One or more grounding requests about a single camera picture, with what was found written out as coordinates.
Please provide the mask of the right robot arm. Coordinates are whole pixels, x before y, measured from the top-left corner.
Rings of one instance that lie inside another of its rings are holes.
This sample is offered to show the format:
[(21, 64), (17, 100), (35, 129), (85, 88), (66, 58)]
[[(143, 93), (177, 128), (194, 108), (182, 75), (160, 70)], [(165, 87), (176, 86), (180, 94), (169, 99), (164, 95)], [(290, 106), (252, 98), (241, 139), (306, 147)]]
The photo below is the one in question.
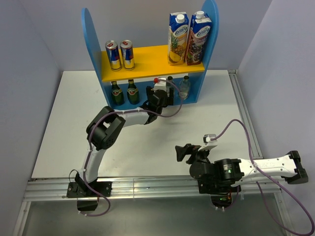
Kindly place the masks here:
[(297, 151), (272, 159), (258, 159), (254, 162), (246, 159), (222, 159), (210, 162), (210, 150), (217, 145), (208, 143), (203, 146), (186, 144), (175, 146), (177, 161), (186, 155), (190, 165), (189, 174), (196, 179), (199, 188), (205, 188), (211, 194), (236, 191), (236, 187), (245, 183), (265, 181), (267, 176), (283, 178), (288, 184), (302, 184), (309, 181), (302, 167)]

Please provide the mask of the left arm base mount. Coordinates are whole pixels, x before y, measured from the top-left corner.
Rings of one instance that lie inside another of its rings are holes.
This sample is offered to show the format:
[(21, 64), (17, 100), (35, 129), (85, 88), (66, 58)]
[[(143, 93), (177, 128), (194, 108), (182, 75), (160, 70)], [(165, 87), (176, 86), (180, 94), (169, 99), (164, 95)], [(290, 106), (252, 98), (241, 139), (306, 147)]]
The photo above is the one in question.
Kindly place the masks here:
[[(111, 195), (112, 182), (93, 180), (86, 184), (77, 172), (74, 181), (69, 178), (66, 198), (77, 199), (77, 210), (86, 217), (97, 217), (109, 212), (111, 203), (108, 199)], [(107, 209), (102, 213), (93, 213), (98, 207), (100, 199), (107, 203)]]

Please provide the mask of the berry juice carton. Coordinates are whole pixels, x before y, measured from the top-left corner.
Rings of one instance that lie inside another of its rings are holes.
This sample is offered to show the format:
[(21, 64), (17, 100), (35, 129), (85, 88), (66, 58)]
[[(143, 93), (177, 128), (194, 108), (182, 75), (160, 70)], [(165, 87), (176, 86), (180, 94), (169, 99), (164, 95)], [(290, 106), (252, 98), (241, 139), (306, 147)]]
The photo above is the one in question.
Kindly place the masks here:
[(185, 62), (187, 65), (201, 64), (212, 21), (204, 11), (195, 12), (190, 21)]

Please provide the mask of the green glass bottle front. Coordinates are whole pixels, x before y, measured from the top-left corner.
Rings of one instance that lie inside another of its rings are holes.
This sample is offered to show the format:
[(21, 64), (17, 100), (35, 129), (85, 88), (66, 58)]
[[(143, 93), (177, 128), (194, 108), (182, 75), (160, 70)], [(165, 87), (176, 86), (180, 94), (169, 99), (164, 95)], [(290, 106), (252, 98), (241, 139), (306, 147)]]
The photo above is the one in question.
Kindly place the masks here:
[(140, 102), (140, 95), (137, 86), (134, 83), (133, 79), (128, 81), (127, 87), (127, 98), (130, 104), (138, 104)]

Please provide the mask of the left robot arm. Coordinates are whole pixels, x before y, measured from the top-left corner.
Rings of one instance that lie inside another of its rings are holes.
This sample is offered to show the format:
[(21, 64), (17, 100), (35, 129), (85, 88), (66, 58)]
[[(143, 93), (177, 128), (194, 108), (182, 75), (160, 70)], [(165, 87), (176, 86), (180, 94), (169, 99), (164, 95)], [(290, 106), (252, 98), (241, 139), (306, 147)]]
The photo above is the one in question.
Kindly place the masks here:
[(124, 127), (152, 123), (161, 116), (162, 109), (173, 105), (173, 102), (173, 87), (163, 89), (147, 87), (147, 100), (134, 110), (116, 111), (105, 106), (86, 130), (90, 150), (82, 169), (75, 177), (78, 191), (84, 196), (94, 194), (103, 156), (115, 143)]

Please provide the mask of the aluminium rail frame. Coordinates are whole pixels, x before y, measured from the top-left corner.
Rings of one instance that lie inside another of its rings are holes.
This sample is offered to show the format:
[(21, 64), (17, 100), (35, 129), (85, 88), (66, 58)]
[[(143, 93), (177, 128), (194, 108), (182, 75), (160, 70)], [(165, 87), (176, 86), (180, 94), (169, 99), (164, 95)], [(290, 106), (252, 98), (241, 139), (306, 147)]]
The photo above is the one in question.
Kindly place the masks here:
[[(199, 101), (187, 104), (175, 122), (181, 127), (191, 124), (189, 113), (195, 110), (206, 118), (206, 123), (216, 123), (224, 127), (224, 122), (232, 118), (241, 119), (250, 134), (254, 158), (262, 158), (262, 153), (253, 130), (235, 70), (209, 70), (204, 80), (204, 88), (214, 88), (215, 94), (202, 91)], [(32, 180), (28, 182), (22, 206), (14, 228), (14, 235), (35, 235), (31, 219), (38, 217), (35, 203), (53, 202), (55, 211), (66, 219), (82, 221), (72, 199), (66, 198), (68, 173), (82, 164), (87, 148), (85, 129), (88, 119), (104, 105), (96, 74), (92, 71), (65, 71), (62, 75), (53, 108), (38, 153)], [(200, 199), (197, 182), (185, 174), (186, 167), (173, 162), (169, 167), (158, 167), (155, 160), (146, 160), (145, 167), (150, 171), (136, 168), (140, 157), (133, 157), (132, 164), (122, 162), (122, 156), (110, 160), (105, 158), (101, 166), (102, 180), (113, 184), (111, 201), (139, 200), (183, 200), (186, 197)], [(260, 193), (265, 193), (270, 201), (270, 209), (287, 227), (292, 227), (281, 190), (272, 183), (247, 184), (236, 204), (233, 213), (242, 214), (239, 229), (248, 235), (254, 230), (250, 214), (246, 210), (260, 213), (258, 229), (265, 235), (270, 233), (267, 224), (273, 223), (263, 204)]]

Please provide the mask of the energy drink can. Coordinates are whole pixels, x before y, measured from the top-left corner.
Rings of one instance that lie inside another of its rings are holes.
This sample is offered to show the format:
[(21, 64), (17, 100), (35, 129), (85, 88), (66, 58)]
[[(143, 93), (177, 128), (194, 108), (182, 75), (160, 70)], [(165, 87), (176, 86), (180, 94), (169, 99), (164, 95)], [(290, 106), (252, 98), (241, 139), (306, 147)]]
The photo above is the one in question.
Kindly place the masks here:
[(109, 64), (112, 70), (118, 71), (122, 68), (118, 44), (113, 41), (107, 41), (105, 43), (105, 49), (107, 52)]
[(133, 55), (133, 46), (130, 40), (123, 40), (120, 43), (122, 53), (123, 65), (126, 70), (133, 70), (135, 68), (135, 61)]

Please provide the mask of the blue and yellow shelf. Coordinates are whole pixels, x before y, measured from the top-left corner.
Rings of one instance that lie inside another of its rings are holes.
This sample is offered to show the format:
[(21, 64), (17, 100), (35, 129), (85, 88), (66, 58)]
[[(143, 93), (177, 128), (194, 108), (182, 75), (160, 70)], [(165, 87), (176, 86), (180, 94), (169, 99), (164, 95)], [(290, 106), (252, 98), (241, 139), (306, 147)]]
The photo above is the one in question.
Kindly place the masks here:
[[(202, 9), (209, 14), (213, 26), (210, 28), (210, 35), (206, 42), (201, 64), (170, 66), (166, 58), (163, 57), (163, 54), (166, 52), (166, 46), (160, 45), (135, 48), (133, 50), (136, 57), (135, 69), (126, 70), (122, 68), (118, 71), (113, 71), (110, 68), (107, 53), (101, 50), (89, 10), (87, 8), (82, 9), (81, 22), (84, 39), (108, 106), (115, 110), (132, 110), (150, 100), (156, 101), (159, 97), (164, 96), (161, 92), (162, 87), (160, 87), (160, 83), (155, 83), (156, 78), (161, 76), (174, 77), (175, 85), (171, 89), (172, 93), (165, 98), (169, 105), (189, 104), (198, 101), (219, 32), (219, 10), (216, 2), (214, 0), (205, 1)], [(177, 93), (179, 82), (185, 75), (189, 77), (192, 84), (188, 98), (181, 101)], [(140, 80), (136, 83), (140, 95), (139, 103), (131, 104), (128, 99), (125, 99), (122, 105), (115, 104), (111, 92), (112, 82), (121, 81), (121, 91), (126, 95), (129, 79)]]

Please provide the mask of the pineapple juice carton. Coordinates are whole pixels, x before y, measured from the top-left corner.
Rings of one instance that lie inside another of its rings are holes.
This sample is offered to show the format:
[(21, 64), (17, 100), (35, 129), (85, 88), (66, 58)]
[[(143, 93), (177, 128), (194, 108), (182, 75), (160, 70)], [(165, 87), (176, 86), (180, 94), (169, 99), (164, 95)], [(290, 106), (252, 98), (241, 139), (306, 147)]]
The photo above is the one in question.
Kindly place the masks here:
[(168, 63), (169, 65), (183, 64), (189, 29), (186, 12), (170, 13), (168, 28)]

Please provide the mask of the clear glass bottle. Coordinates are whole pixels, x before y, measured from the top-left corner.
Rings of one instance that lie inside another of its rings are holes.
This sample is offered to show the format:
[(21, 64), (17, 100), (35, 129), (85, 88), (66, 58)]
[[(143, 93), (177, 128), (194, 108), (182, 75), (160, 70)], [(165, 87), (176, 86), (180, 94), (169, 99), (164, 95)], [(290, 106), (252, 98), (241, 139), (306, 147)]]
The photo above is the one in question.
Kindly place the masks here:
[(167, 77), (166, 90), (168, 95), (170, 94), (170, 89), (174, 89), (172, 76)]
[(184, 78), (180, 81), (179, 90), (178, 95), (180, 98), (182, 100), (187, 99), (190, 91), (190, 80), (188, 75), (184, 76)]

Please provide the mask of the green glass bottle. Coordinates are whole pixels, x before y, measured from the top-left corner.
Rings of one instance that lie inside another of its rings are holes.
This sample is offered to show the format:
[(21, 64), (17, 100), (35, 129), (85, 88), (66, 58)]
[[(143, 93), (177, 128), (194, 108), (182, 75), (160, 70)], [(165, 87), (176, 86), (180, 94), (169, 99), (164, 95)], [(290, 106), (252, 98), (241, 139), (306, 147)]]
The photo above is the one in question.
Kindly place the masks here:
[(116, 81), (112, 81), (111, 84), (112, 84), (111, 96), (112, 96), (113, 102), (118, 106), (123, 105), (125, 102), (125, 99), (124, 99), (124, 94), (123, 94), (122, 89), (119, 87)]
[(140, 95), (137, 86), (134, 83), (133, 79), (128, 81), (127, 87), (127, 98), (130, 104), (138, 104), (140, 102)]

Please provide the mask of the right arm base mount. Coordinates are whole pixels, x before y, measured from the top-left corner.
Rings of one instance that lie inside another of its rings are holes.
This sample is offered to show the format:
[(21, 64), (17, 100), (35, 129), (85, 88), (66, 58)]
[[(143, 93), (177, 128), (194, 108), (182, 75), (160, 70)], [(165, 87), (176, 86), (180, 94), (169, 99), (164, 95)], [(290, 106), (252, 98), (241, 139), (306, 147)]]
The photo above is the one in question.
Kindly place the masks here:
[(231, 187), (217, 185), (213, 182), (198, 180), (198, 190), (200, 194), (209, 194), (211, 202), (216, 207), (228, 207), (233, 203), (232, 193), (239, 194), (241, 187)]

